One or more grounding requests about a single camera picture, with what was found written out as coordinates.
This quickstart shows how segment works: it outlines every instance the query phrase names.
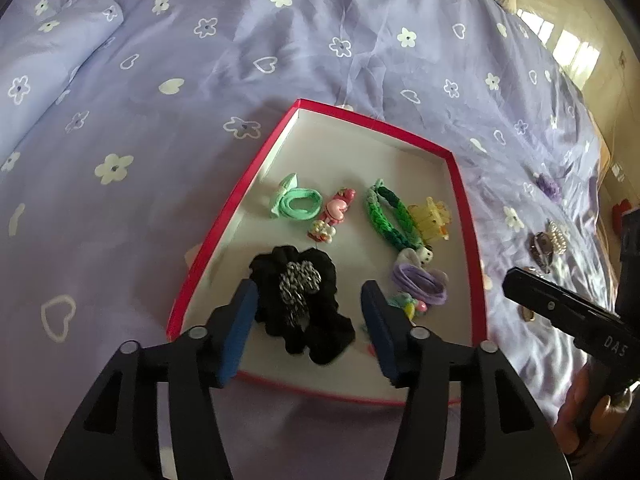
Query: green hair tie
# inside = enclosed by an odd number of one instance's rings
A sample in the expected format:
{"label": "green hair tie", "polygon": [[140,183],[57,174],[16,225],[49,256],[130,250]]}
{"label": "green hair tie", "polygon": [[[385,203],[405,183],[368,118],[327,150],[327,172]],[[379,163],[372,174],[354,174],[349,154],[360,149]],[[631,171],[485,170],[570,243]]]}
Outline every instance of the green hair tie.
{"label": "green hair tie", "polygon": [[[309,209],[291,207],[291,202],[300,198],[306,198],[311,201]],[[294,220],[311,220],[318,215],[321,209],[322,195],[315,189],[297,187],[288,191],[280,200],[280,213]]]}
{"label": "green hair tie", "polygon": [[[380,198],[383,198],[392,209],[394,217],[404,233],[396,229],[386,218],[382,212]],[[367,190],[365,207],[374,229],[398,251],[404,249],[413,249],[414,251],[424,250],[424,244],[407,208],[393,191],[384,186],[381,178]]]}

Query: tiled floor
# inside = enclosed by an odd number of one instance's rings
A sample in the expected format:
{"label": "tiled floor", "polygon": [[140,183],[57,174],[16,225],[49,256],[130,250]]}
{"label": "tiled floor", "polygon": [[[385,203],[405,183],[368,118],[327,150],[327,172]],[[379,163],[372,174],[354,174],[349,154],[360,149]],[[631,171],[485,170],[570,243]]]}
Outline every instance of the tiled floor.
{"label": "tiled floor", "polygon": [[518,6],[535,14],[523,15],[530,26],[544,20],[538,35],[548,38],[546,47],[582,88],[613,161],[626,175],[621,183],[609,172],[600,193],[609,254],[616,261],[620,248],[610,230],[610,208],[625,197],[639,201],[640,62],[604,0],[518,0]]}

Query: bed sheet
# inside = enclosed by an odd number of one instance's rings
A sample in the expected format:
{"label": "bed sheet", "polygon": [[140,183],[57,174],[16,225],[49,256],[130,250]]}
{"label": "bed sheet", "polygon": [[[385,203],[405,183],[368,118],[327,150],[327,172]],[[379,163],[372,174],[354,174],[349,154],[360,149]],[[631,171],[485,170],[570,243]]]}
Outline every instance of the bed sheet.
{"label": "bed sheet", "polygon": [[[0,48],[74,1],[14,0]],[[500,283],[532,264],[527,237],[553,219],[570,250],[550,278],[611,308],[594,236],[598,139],[580,93],[517,16],[493,0],[115,1],[123,24],[0,171],[0,430],[36,475],[118,345],[164,341],[185,254],[297,98],[455,154],[491,338],[554,419],[585,356],[546,320],[524,323]],[[12,98],[12,82],[0,85]],[[541,172],[560,183],[560,203],[533,183]],[[265,438],[287,429],[263,420]],[[357,439],[358,427],[335,431]]]}

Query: bed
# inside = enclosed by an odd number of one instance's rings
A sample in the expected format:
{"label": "bed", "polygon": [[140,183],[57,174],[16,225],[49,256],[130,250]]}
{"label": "bed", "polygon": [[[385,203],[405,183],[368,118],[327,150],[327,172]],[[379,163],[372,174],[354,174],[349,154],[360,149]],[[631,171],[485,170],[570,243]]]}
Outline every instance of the bed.
{"label": "bed", "polygon": [[[35,476],[118,345],[164,341],[185,257],[297,98],[454,153],[490,337],[554,420],[586,357],[546,320],[523,322],[500,283],[533,265],[529,234],[552,219],[570,249],[549,278],[612,308],[596,239],[600,140],[580,92],[520,18],[493,0],[91,0],[99,27],[63,34],[63,17],[87,1],[14,0],[0,19],[0,74],[24,62],[6,53],[28,36],[49,53],[65,42],[87,50],[77,70],[60,60],[64,73],[42,83],[53,98],[21,118],[15,142],[3,139],[0,431]],[[0,81],[7,117],[38,95],[16,70]],[[535,186],[538,173],[558,181],[559,203]],[[382,476],[401,415],[242,381],[216,402],[236,478],[265,467]],[[327,463],[314,449],[342,455]]]}

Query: metal screw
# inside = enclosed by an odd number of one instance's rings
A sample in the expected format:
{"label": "metal screw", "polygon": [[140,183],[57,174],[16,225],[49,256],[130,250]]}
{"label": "metal screw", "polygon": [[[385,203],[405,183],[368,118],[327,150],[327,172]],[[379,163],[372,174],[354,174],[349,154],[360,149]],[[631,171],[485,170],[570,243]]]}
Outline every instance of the metal screw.
{"label": "metal screw", "polygon": [[191,339],[202,339],[207,335],[207,329],[203,326],[194,326],[189,330],[189,337]]}
{"label": "metal screw", "polygon": [[414,339],[427,339],[431,335],[431,332],[423,326],[414,326],[409,334],[411,334],[411,337]]}
{"label": "metal screw", "polygon": [[495,354],[498,351],[498,345],[488,339],[480,343],[480,348],[488,354]]}
{"label": "metal screw", "polygon": [[120,345],[120,351],[123,354],[133,354],[138,350],[138,343],[136,341],[125,341]]}

